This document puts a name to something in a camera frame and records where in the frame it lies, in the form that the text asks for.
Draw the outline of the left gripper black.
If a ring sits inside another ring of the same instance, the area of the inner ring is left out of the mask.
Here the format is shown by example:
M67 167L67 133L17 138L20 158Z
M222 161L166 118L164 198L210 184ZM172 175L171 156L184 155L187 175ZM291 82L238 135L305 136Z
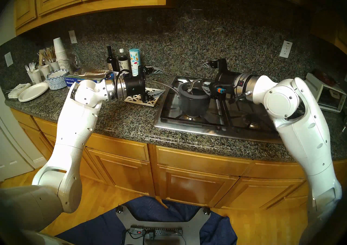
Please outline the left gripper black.
M138 68L138 75L132 77L125 78L126 84L126 96L140 95L142 102L155 101L158 97L160 97L164 92L163 90L146 90L145 89L145 76L149 74L162 74L164 71L158 67L154 66L140 66Z

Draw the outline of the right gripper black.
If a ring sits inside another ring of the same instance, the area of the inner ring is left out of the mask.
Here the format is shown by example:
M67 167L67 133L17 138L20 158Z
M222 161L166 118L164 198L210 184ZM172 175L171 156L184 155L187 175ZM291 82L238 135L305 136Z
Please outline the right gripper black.
M228 70L227 61L225 58L218 60L209 60L202 64L202 68L218 68L218 74L215 77L215 82L204 82L202 84L203 91L208 96L217 96L216 91L217 84L221 84L222 88L226 90L226 93L235 95L235 80L239 76L238 72L232 72Z

